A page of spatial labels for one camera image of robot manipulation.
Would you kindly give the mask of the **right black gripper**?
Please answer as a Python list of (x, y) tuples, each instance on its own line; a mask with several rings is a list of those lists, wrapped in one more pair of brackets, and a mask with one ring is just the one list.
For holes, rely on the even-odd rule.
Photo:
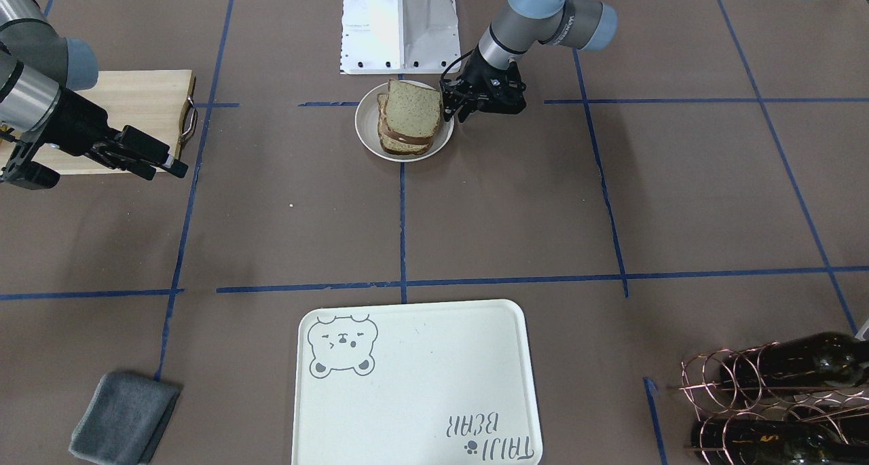
[(171, 155), (170, 147), (134, 127), (119, 132), (107, 124), (107, 112), (68, 88), (59, 88), (52, 111), (27, 153), (30, 161), (41, 146), (55, 144), (74, 157), (86, 156), (109, 169), (134, 174), (146, 181), (162, 171), (183, 179), (186, 163)]

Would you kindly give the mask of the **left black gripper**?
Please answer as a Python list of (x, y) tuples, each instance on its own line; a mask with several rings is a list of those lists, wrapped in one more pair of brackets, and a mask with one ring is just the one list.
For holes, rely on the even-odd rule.
[(453, 90), (443, 90), (443, 119), (450, 122), (459, 112), (459, 124), (472, 113), (518, 115), (525, 103), (525, 84), (516, 62), (508, 62), (505, 70), (494, 68), (475, 48), (457, 58), (464, 62)]

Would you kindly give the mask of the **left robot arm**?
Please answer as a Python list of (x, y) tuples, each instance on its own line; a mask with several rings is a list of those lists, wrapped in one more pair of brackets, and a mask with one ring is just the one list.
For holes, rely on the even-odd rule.
[(575, 52), (605, 50), (616, 35), (618, 14), (597, 0), (506, 0), (478, 44), (456, 58), (462, 70), (439, 79), (443, 119), (465, 122), (472, 113), (517, 115), (527, 106), (519, 60), (533, 45)]

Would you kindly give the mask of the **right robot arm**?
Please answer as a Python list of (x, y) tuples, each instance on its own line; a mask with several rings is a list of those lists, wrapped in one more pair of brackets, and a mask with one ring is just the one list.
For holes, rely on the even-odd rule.
[[(342, 3), (341, 73), (441, 73), (459, 54), (456, 0)], [(4, 183), (55, 187), (60, 174), (35, 161), (44, 145), (146, 180), (158, 169), (186, 175), (172, 145), (109, 125), (106, 110), (81, 95), (97, 82), (98, 62), (86, 42), (59, 35), (37, 0), (2, 0), (2, 124), (19, 133), (2, 134), (13, 146)]]

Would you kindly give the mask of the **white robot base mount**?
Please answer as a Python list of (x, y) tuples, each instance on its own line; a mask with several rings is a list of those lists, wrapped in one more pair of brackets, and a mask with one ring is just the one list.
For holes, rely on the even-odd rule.
[(339, 72), (442, 73), (460, 56), (456, 0), (341, 0)]

